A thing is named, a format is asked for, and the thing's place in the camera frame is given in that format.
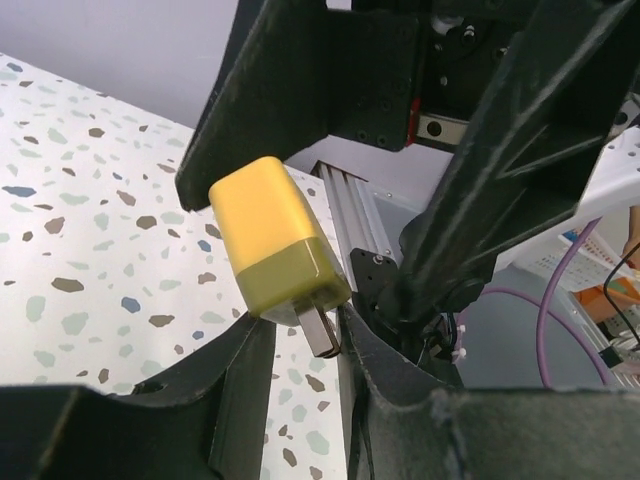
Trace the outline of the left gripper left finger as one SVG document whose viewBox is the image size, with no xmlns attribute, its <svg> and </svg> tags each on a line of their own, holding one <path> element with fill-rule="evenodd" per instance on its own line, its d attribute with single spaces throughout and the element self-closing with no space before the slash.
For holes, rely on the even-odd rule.
<svg viewBox="0 0 640 480">
<path fill-rule="evenodd" d="M 129 395 L 2 388 L 2 478 L 259 478 L 275 337 L 242 317 Z"/>
</svg>

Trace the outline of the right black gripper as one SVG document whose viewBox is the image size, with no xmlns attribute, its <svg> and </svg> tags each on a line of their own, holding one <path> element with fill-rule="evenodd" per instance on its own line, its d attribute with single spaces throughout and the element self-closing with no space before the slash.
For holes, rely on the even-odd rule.
<svg viewBox="0 0 640 480">
<path fill-rule="evenodd" d="M 187 211 L 257 158 L 336 136 L 456 151 L 381 292 L 389 323 L 473 302 L 503 251 L 570 218 L 639 67 L 635 1 L 241 1 L 178 168 Z"/>
</svg>

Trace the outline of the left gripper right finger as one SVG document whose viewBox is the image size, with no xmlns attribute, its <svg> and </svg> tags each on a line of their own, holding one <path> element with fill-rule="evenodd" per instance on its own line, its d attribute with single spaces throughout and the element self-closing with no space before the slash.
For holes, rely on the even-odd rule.
<svg viewBox="0 0 640 480">
<path fill-rule="evenodd" d="M 624 390 L 455 389 L 339 310 L 351 479 L 635 479 L 639 396 Z"/>
</svg>

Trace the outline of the small yellow plug adapter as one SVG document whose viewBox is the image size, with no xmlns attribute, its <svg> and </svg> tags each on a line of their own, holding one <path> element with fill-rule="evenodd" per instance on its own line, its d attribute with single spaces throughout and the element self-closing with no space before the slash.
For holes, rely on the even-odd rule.
<svg viewBox="0 0 640 480">
<path fill-rule="evenodd" d="M 340 351 L 328 312 L 351 288 L 311 206 L 285 166 L 262 157 L 215 182 L 209 200 L 248 313 L 301 327 L 311 352 Z"/>
</svg>

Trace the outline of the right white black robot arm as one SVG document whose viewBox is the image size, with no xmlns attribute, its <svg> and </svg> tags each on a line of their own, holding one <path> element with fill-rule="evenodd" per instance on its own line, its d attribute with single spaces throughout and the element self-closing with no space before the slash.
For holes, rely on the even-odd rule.
<svg viewBox="0 0 640 480">
<path fill-rule="evenodd" d="M 635 1 L 242 1 L 176 176 L 181 205 L 262 155 L 329 137 L 452 153 L 378 299 L 418 322 L 468 305 L 491 266 L 639 198 Z"/>
</svg>

